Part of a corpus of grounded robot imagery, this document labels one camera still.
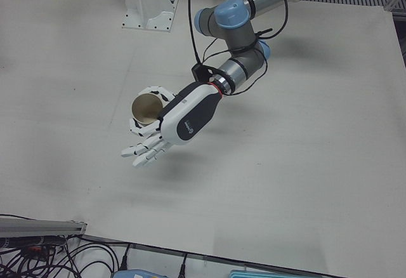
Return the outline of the white grey robot hand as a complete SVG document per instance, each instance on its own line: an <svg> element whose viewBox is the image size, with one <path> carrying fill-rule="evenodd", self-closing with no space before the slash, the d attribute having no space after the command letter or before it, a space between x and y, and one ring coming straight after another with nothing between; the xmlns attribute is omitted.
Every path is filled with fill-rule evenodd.
<svg viewBox="0 0 406 278"><path fill-rule="evenodd" d="M129 130L142 141L121 151L135 157L134 167L152 164L172 146L188 143L213 118L222 92L211 83L194 82L175 94L162 86L138 93L131 106Z"/></svg>

